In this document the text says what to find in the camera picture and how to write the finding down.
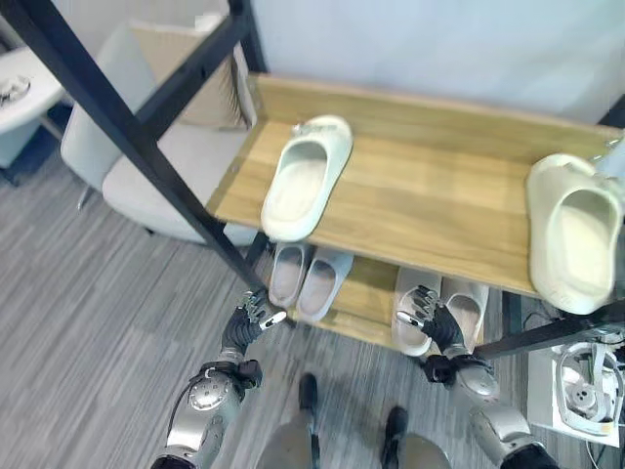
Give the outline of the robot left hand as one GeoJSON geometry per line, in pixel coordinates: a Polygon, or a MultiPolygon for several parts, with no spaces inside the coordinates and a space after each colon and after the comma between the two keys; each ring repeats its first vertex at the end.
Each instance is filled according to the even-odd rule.
{"type": "Polygon", "coordinates": [[[287,313],[270,302],[265,290],[245,292],[222,333],[222,351],[244,356],[266,330],[286,318],[287,313]]]}

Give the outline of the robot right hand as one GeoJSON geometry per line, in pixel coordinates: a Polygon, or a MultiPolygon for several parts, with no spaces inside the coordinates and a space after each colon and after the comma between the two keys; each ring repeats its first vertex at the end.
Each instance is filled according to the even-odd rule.
{"type": "Polygon", "coordinates": [[[409,294],[409,299],[412,303],[412,312],[397,311],[396,317],[399,321],[417,327],[437,344],[442,354],[454,347],[465,347],[459,323],[434,290],[425,285],[418,285],[409,294]]]}

